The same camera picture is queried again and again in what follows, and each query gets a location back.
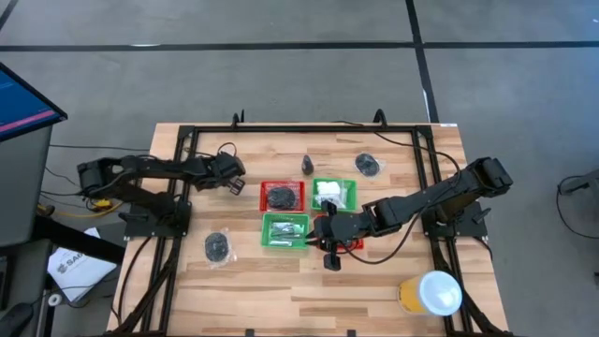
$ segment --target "white cup lid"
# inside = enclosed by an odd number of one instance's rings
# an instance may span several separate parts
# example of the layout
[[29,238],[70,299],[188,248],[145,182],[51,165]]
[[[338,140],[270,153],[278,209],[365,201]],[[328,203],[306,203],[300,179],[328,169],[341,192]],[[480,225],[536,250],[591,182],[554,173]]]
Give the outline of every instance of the white cup lid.
[[433,315],[453,315],[461,305],[458,282],[444,271],[430,271],[420,280],[418,296]]

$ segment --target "green tray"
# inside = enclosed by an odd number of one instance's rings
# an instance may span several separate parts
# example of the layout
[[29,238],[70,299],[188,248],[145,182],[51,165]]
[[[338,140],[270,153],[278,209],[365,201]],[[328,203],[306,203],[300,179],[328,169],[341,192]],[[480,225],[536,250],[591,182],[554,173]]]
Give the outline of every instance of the green tray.
[[314,178],[314,181],[312,182],[312,209],[315,211],[322,211],[322,208],[320,207],[320,205],[318,204],[318,202],[316,201],[316,199],[314,198],[314,196],[316,195],[316,191],[317,191],[317,184],[318,182],[343,182],[343,186],[347,189],[347,196],[345,199],[345,206],[346,208],[344,209],[337,209],[337,211],[339,212],[353,212],[356,210],[356,181],[354,180],[347,180],[347,179],[330,179],[330,178]]
[[[294,224],[303,225],[302,239],[295,239],[291,246],[271,245],[270,241],[270,224],[273,222],[291,222]],[[262,247],[266,248],[283,248],[283,249],[307,249],[305,238],[310,227],[310,217],[306,214],[294,213],[264,213],[262,217]]]

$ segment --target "black desk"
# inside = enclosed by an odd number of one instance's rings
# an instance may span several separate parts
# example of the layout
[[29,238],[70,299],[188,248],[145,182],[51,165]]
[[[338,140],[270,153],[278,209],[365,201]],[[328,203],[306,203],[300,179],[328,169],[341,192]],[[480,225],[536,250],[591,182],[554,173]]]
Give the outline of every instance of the black desk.
[[[50,135],[51,127],[46,127],[0,142],[0,255],[9,254],[14,261],[8,309],[42,295],[52,244],[116,264],[124,256],[123,247],[36,216]],[[37,335],[38,322],[44,318],[41,303],[36,303],[22,337]]]

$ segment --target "yellow cup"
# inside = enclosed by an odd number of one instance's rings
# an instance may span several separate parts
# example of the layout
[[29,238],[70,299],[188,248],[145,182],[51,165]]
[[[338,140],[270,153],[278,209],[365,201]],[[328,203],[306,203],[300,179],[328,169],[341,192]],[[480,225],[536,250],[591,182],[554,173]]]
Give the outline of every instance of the yellow cup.
[[461,288],[448,273],[429,271],[403,281],[398,298],[410,314],[453,315],[461,305]]

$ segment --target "white paper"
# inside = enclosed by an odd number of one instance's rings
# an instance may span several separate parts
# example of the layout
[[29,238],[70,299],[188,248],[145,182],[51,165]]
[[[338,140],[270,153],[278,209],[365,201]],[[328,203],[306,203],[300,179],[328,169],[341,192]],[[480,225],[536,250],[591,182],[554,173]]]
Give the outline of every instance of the white paper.
[[[85,234],[100,237],[95,227],[85,230]],[[48,261],[48,273],[72,302],[80,300],[114,268],[114,263],[65,248],[58,248]]]

